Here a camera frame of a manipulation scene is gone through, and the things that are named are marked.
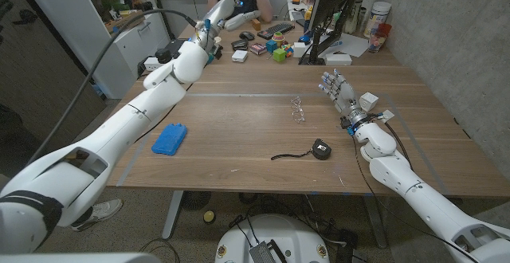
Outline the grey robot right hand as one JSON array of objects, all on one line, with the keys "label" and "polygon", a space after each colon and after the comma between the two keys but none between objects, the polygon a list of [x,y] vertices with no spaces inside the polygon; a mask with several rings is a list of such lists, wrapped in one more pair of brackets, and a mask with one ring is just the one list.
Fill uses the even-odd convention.
[{"label": "grey robot right hand", "polygon": [[351,126],[356,128],[368,121],[368,115],[361,109],[354,89],[341,73],[336,70],[333,73],[324,72],[321,79],[323,83],[319,88],[330,97],[336,110],[347,118]]}]

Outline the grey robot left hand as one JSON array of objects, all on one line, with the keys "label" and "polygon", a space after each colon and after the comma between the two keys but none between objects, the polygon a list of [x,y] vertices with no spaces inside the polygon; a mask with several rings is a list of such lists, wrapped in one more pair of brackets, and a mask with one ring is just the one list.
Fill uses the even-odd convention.
[{"label": "grey robot left hand", "polygon": [[241,0],[220,0],[204,16],[201,22],[194,25],[196,33],[190,37],[189,41],[200,45],[203,49],[214,43],[214,38],[220,34],[223,29],[227,31],[238,28],[245,22],[249,22],[261,15],[259,10],[254,10],[245,14],[238,14],[231,17],[234,9],[241,5]]}]

